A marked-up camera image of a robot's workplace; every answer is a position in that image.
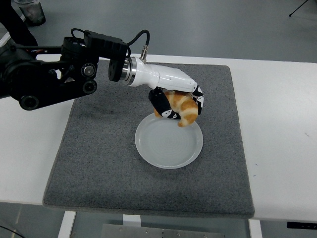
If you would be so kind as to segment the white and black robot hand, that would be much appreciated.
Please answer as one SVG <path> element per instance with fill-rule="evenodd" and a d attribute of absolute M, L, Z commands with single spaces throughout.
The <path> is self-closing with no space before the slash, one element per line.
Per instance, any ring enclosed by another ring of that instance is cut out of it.
<path fill-rule="evenodd" d="M 150 87 L 149 100 L 156 117 L 176 119 L 179 127 L 192 124 L 201 114 L 204 94 L 198 83 L 183 71 L 168 66 L 144 63 L 131 57 L 125 62 L 121 78 L 131 87 Z"/>

